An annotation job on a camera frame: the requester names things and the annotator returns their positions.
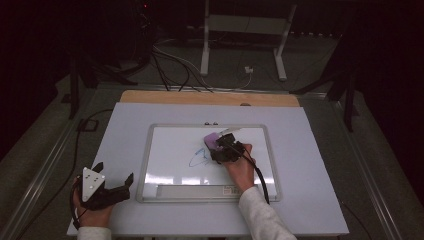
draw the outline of white sleeve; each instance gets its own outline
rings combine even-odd
[[[266,203],[256,187],[247,189],[240,197],[239,208],[255,240],[294,240],[275,210]]]
[[[112,233],[109,228],[102,227],[80,227],[78,229],[78,240],[111,240]]]

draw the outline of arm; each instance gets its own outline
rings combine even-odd
[[[252,145],[244,145],[246,151],[252,151]],[[296,237],[290,233],[275,210],[266,203],[259,190],[254,187],[253,166],[246,159],[240,158],[236,162],[225,162],[231,179],[242,192],[239,208],[246,220],[253,239],[281,239],[293,240]]]
[[[110,240],[108,228],[113,205],[105,209],[90,211],[81,206],[77,190],[74,191],[73,202],[77,208],[77,216],[81,227],[78,229],[78,240]]]

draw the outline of drawing on screen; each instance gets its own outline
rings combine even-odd
[[[211,158],[209,154],[206,154],[205,148],[199,149],[194,156],[190,159],[190,163],[188,164],[189,167],[196,167],[199,165],[206,166],[208,163],[211,162]]]

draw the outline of hand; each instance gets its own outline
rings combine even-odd
[[[249,154],[252,151],[252,145],[243,144],[243,146],[246,149],[243,153],[244,156],[251,159]],[[235,162],[223,162],[222,165],[225,166],[234,184],[242,193],[254,186],[254,168],[252,164],[243,157],[240,157],[240,159]]]
[[[112,210],[115,205],[96,211],[85,209],[81,206],[78,190],[74,191],[73,201],[77,208],[77,217],[81,216],[79,218],[81,227],[109,227],[110,215],[112,214]]]

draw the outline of white surface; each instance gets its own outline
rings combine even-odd
[[[282,200],[271,203],[295,235],[348,233],[303,108],[117,103],[93,165],[104,162],[106,187],[122,185],[139,169],[154,123],[263,124],[267,126]],[[115,207],[111,229],[130,236],[249,235],[236,203],[148,203],[131,199]],[[76,230],[70,224],[68,234]]]
[[[137,200],[140,202],[216,202],[235,201],[234,194],[224,191],[232,186],[225,167],[211,159],[203,138],[231,127],[241,129],[232,132],[236,141],[255,146],[252,158],[261,170],[271,201],[279,200],[278,182],[274,180],[271,147],[268,147],[266,127],[263,125],[156,125],[150,128]],[[262,189],[261,181],[255,174],[255,184]]]

